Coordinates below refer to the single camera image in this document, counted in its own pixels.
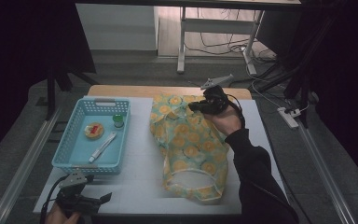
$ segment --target metal rail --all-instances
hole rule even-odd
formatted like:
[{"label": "metal rail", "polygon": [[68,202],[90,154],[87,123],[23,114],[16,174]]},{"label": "metal rail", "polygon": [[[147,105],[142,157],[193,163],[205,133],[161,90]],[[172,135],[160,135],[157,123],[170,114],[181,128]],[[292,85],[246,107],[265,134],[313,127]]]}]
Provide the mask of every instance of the metal rail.
[{"label": "metal rail", "polygon": [[67,94],[68,93],[66,92],[62,92],[62,95],[59,95],[59,106],[52,114],[51,119],[45,120],[42,124],[42,127],[37,133],[36,138],[28,149],[28,152],[22,160],[19,168],[17,169],[16,174],[14,174],[10,184],[7,186],[7,189],[0,201],[0,223],[6,222],[7,217],[14,206],[14,203],[17,201],[17,198],[19,197],[21,190],[24,187],[25,181],[34,168],[34,164],[36,163],[36,160],[39,157],[39,154],[45,145],[58,116],[61,114],[62,106],[67,98]]},{"label": "metal rail", "polygon": [[319,2],[287,1],[277,3],[274,1],[260,2],[254,0],[232,1],[232,0],[71,0],[74,3],[82,4],[103,4],[103,5],[125,5],[125,6],[162,6],[162,7],[209,7],[209,8],[231,8],[267,11],[315,11],[320,9],[334,8],[340,0],[328,4]]},{"label": "metal rail", "polygon": [[332,198],[332,202],[337,210],[341,222],[345,224],[356,223],[353,214],[351,213],[351,209],[348,207],[348,204],[346,203],[341,190],[338,188],[336,181],[327,168],[322,154],[320,153],[315,144],[315,141],[310,135],[310,131],[306,129],[301,122],[299,122],[299,131],[310,153],[310,157],[312,158],[313,163],[318,170],[319,176],[324,183],[324,187]]}]

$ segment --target wooden table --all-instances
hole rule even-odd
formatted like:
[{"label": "wooden table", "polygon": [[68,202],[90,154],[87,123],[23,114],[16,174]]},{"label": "wooden table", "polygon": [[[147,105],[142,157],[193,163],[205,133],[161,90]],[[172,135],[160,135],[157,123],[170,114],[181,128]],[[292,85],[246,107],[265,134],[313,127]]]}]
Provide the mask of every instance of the wooden table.
[{"label": "wooden table", "polygon": [[[252,95],[246,89],[223,88],[226,94],[242,100],[251,100]],[[153,97],[168,93],[178,95],[202,95],[203,91],[197,87],[160,87],[160,86],[112,86],[94,85],[89,89],[88,96],[124,96],[124,97]]]}]

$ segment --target power strip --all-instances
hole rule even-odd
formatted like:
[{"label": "power strip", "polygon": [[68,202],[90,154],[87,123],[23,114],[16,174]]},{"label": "power strip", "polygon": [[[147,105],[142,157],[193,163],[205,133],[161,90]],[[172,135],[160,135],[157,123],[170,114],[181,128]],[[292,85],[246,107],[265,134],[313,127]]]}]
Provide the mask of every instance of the power strip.
[{"label": "power strip", "polygon": [[286,108],[284,107],[280,107],[278,108],[278,112],[280,113],[280,115],[283,117],[283,119],[286,121],[287,125],[289,125],[289,127],[291,129],[295,129],[298,128],[298,123],[297,121],[295,121],[295,119],[293,119],[292,115],[290,115],[289,113],[285,113],[284,111],[286,110]]}]

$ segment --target hand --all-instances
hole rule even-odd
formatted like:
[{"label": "hand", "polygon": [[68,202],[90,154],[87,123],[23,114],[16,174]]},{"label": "hand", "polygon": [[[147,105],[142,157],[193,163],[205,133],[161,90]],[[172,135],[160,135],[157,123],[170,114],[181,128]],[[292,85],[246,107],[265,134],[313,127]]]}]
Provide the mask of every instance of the hand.
[{"label": "hand", "polygon": [[204,117],[210,120],[214,127],[226,136],[241,128],[241,121],[237,111],[231,105],[218,115],[204,114]]},{"label": "hand", "polygon": [[61,208],[55,203],[46,216],[46,224],[76,224],[81,214],[74,212],[69,218],[65,216]]}]

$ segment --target metal frame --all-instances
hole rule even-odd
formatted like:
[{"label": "metal frame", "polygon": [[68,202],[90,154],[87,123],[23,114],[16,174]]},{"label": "metal frame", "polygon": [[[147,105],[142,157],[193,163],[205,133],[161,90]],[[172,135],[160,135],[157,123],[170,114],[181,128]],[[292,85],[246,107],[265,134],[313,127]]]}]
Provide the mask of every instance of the metal frame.
[{"label": "metal frame", "polygon": [[255,21],[222,21],[222,20],[207,20],[207,19],[187,19],[186,8],[183,7],[181,17],[181,31],[180,43],[178,52],[178,66],[177,73],[183,74],[185,72],[185,33],[186,32],[200,32],[213,34],[237,34],[249,35],[249,43],[246,48],[241,48],[243,58],[246,61],[247,69],[250,75],[256,75],[255,66],[252,62],[250,52],[255,41],[258,27],[263,17],[264,11],[258,11]]},{"label": "metal frame", "polygon": [[63,95],[59,95],[59,106],[51,115],[50,120],[45,120],[39,132],[36,135],[33,143],[28,149],[27,154],[21,162],[20,167],[17,169],[16,174],[7,186],[7,189],[0,201],[0,223],[5,223],[14,203],[17,201],[25,182],[34,168],[37,158],[42,151],[43,146],[48,140],[48,136],[57,121],[58,116],[61,114],[63,103],[66,100],[67,94],[63,92]]},{"label": "metal frame", "polygon": [[310,134],[310,131],[304,127],[302,122],[299,122],[299,131],[310,153],[310,157],[312,158],[313,163],[315,164],[316,170],[318,171],[319,176],[321,177],[322,182],[324,183],[324,187],[327,190],[327,193],[332,198],[333,205],[337,210],[337,214],[341,219],[341,222],[345,224],[356,223],[353,214],[351,213],[351,209],[349,208],[347,202],[345,201],[336,181],[331,175],[324,161],[324,158],[321,152],[319,151],[319,148],[316,146],[316,143],[313,140],[312,135]]},{"label": "metal frame", "polygon": [[312,11],[321,8],[331,8],[330,4],[319,4],[318,1],[307,4],[280,3],[279,1],[253,0],[73,0],[74,3],[105,4],[105,5],[132,5],[132,6],[162,6],[162,7],[209,7],[232,8],[271,11]]}]

